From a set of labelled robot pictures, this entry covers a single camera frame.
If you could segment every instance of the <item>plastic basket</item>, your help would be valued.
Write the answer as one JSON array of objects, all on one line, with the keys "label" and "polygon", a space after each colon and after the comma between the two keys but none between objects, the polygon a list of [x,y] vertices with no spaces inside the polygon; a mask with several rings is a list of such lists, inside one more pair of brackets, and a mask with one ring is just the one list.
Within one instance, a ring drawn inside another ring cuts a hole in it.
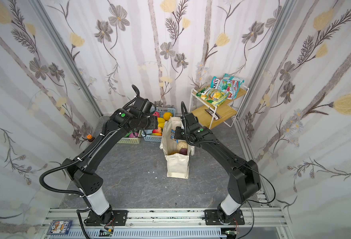
[{"label": "plastic basket", "polygon": [[[175,116],[175,108],[165,108],[165,107],[157,107],[156,111],[159,113],[159,117],[163,117],[163,114],[166,112],[172,113],[173,116]],[[155,136],[155,135],[147,135],[145,136],[145,133],[142,131],[141,135],[144,137],[145,141],[153,141],[153,142],[161,142],[162,136]]]},{"label": "plastic basket", "polygon": [[141,138],[121,138],[117,143],[133,143],[133,144],[139,144],[141,142]]}]

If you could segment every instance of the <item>candy bag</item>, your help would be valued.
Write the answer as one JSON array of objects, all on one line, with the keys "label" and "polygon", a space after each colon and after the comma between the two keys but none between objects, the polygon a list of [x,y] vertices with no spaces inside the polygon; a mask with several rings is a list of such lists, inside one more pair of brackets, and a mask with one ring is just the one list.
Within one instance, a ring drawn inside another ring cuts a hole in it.
[{"label": "candy bag", "polygon": [[218,79],[214,76],[214,78],[211,81],[210,87],[218,89],[224,93],[229,93],[229,95],[227,96],[228,99],[235,99],[239,91],[240,84],[242,84],[243,82],[244,80],[242,79],[230,76],[229,74],[224,74],[222,79]]},{"label": "candy bag", "polygon": [[214,106],[220,106],[223,101],[226,100],[228,95],[229,93],[224,93],[211,87],[205,87],[203,90],[197,93],[198,97],[207,101],[208,103],[211,103]]}]

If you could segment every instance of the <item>small bottle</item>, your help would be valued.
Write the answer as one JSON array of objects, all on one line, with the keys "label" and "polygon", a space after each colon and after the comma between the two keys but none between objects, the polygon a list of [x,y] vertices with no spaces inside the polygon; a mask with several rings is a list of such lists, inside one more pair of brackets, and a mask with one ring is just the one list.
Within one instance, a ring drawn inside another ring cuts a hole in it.
[{"label": "small bottle", "polygon": [[95,137],[93,137],[92,135],[87,135],[86,138],[89,142],[92,142],[95,139]]}]

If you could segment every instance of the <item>wall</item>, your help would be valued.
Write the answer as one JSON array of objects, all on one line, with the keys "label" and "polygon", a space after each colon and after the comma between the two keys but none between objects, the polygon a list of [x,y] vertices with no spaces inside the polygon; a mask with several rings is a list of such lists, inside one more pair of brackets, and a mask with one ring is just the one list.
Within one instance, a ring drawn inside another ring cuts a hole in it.
[{"label": "wall", "polygon": [[[34,238],[60,204],[39,176],[76,156],[98,119],[74,84],[28,1],[0,1],[0,238]],[[63,171],[46,181],[69,184]]]},{"label": "wall", "polygon": [[240,123],[294,238],[351,238],[351,1],[297,1],[253,90]]},{"label": "wall", "polygon": [[214,75],[231,73],[248,85],[284,3],[108,2],[42,0],[105,114],[134,97],[132,84],[177,112]]}]

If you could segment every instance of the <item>gray floor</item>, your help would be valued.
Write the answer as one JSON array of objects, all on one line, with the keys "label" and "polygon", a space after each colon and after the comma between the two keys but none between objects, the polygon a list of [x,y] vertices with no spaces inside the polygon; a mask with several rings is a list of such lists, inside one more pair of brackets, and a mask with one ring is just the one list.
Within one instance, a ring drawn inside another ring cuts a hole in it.
[{"label": "gray floor", "polygon": [[[101,131],[102,117],[95,132]],[[215,127],[214,134],[230,150],[244,157],[234,127]],[[190,157],[189,179],[166,177],[167,166],[159,142],[116,144],[96,173],[104,179],[106,199],[113,208],[211,208],[227,195],[229,176],[206,151],[196,148]],[[76,188],[73,183],[69,189]],[[77,195],[66,195],[60,208],[84,208]]]}]

